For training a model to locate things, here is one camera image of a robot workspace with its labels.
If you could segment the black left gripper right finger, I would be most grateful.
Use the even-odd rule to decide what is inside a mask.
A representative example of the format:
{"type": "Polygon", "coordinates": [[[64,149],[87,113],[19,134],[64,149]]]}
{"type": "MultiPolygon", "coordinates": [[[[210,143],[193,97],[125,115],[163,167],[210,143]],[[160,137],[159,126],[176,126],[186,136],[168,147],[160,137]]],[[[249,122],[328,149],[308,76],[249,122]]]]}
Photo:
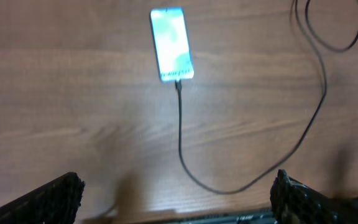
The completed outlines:
{"type": "Polygon", "coordinates": [[[358,224],[358,197],[329,198],[278,170],[270,202],[277,223],[358,224]]]}

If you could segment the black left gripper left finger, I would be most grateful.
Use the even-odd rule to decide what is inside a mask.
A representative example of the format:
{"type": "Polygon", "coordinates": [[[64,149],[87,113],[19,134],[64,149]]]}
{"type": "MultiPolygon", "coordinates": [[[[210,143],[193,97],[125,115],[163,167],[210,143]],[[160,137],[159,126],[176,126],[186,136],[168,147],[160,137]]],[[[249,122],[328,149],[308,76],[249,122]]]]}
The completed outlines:
{"type": "Polygon", "coordinates": [[[0,223],[72,224],[81,206],[85,182],[68,172],[0,207],[0,223]]]}

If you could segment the Samsung Galaxy smartphone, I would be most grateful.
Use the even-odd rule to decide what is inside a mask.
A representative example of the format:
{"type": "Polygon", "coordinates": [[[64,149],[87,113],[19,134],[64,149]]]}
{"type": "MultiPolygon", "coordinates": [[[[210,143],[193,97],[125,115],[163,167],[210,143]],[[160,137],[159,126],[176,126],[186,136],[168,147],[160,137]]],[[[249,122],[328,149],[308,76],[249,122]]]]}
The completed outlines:
{"type": "Polygon", "coordinates": [[[160,80],[175,82],[192,79],[195,71],[183,9],[153,9],[150,23],[160,80]]]}

